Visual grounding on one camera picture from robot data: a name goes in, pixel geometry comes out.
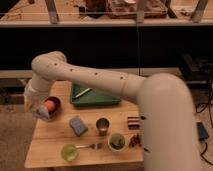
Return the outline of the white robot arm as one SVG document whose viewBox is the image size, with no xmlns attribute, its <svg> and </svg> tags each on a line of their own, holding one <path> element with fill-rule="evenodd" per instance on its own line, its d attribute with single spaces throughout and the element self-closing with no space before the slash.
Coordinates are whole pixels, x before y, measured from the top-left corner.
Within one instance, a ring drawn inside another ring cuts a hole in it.
<svg viewBox="0 0 213 171">
<path fill-rule="evenodd" d="M 57 80 L 66 80 L 125 99 L 138 106 L 145 171 L 202 171 L 192 95 L 179 77 L 142 77 L 125 72 L 71 65 L 59 51 L 32 60 L 25 106 L 34 108 Z"/>
</svg>

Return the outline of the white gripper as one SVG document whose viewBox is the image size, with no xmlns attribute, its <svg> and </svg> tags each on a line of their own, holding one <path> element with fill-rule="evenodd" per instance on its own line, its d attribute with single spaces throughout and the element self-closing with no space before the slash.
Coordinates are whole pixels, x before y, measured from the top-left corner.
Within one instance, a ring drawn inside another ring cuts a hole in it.
<svg viewBox="0 0 213 171">
<path fill-rule="evenodd" d="M 48 81 L 31 79 L 24 90 L 24 109 L 34 111 L 49 96 L 49 92 Z"/>
</svg>

